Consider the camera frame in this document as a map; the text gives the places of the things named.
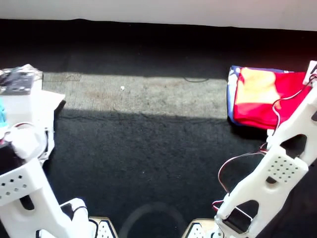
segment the blue fabric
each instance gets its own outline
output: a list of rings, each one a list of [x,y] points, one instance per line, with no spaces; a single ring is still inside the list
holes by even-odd
[[[5,112],[4,112],[4,106],[2,99],[0,98],[0,127],[7,126],[6,118],[5,118]]]
[[[235,99],[236,91],[237,91],[237,80],[242,68],[243,67],[235,66],[235,65],[231,66],[229,71],[229,76],[228,76],[228,83],[227,83],[227,113],[230,120],[236,125],[242,125],[236,122],[233,118],[233,105],[234,105],[234,99]],[[289,73],[290,72],[290,71],[275,69],[275,68],[250,68],[250,69],[264,70],[264,71],[270,71],[275,73]]]

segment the cyan object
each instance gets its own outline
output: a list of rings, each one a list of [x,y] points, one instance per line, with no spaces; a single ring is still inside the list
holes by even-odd
[[[3,101],[0,98],[0,127],[7,126]]]

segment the floor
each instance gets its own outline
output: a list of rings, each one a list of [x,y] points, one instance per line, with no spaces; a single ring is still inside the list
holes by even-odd
[[[257,150],[265,132],[226,116],[231,65],[306,71],[314,32],[50,21],[0,21],[0,67],[30,63],[44,89],[66,95],[45,165],[60,203],[85,200],[129,237],[180,237],[212,218],[224,196],[217,171]],[[228,166],[233,187],[259,157]]]

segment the white wall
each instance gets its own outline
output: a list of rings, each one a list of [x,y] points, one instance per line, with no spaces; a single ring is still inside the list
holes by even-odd
[[[317,0],[0,0],[0,18],[317,30]]]

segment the red fabric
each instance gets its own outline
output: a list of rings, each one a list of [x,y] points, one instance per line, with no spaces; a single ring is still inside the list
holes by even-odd
[[[305,73],[273,73],[243,68],[237,81],[234,103],[234,119],[244,125],[262,129],[275,129],[277,117],[272,104],[280,98],[294,95],[303,88]],[[290,100],[275,104],[281,117],[286,121],[309,93],[306,87]]]

